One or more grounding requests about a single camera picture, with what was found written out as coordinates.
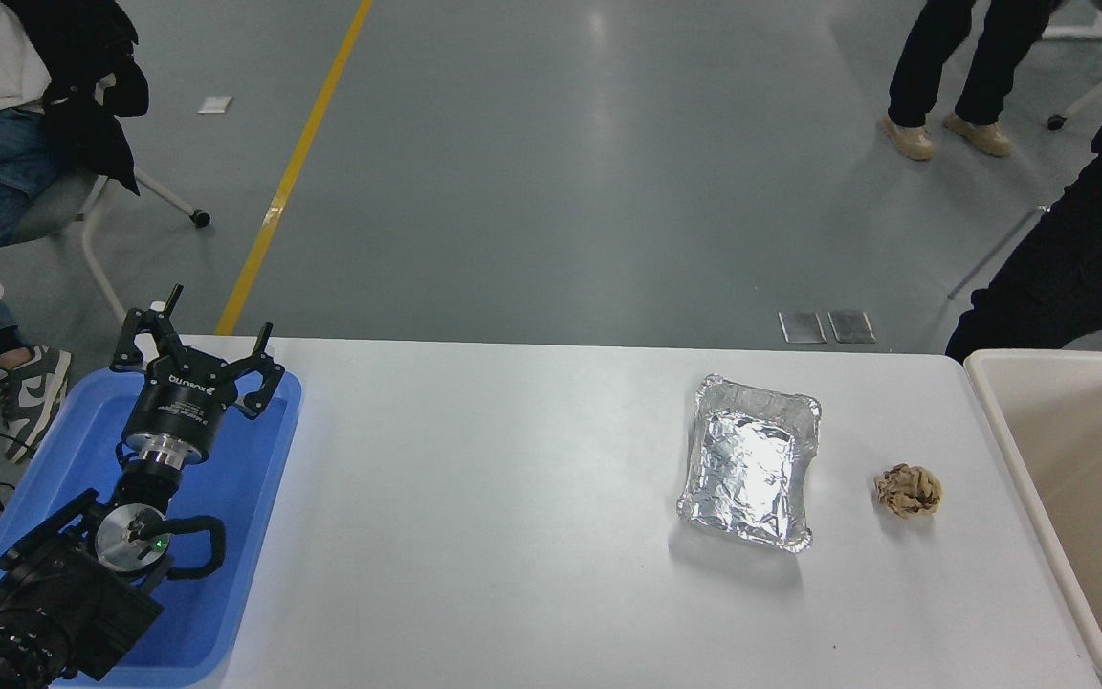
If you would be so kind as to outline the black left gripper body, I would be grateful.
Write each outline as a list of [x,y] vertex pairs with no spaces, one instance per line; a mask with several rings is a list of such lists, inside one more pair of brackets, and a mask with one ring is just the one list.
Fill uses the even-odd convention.
[[228,363],[203,352],[185,359],[162,356],[145,367],[144,387],[125,426],[127,446],[149,437],[174,437],[193,453],[209,453],[237,387]]

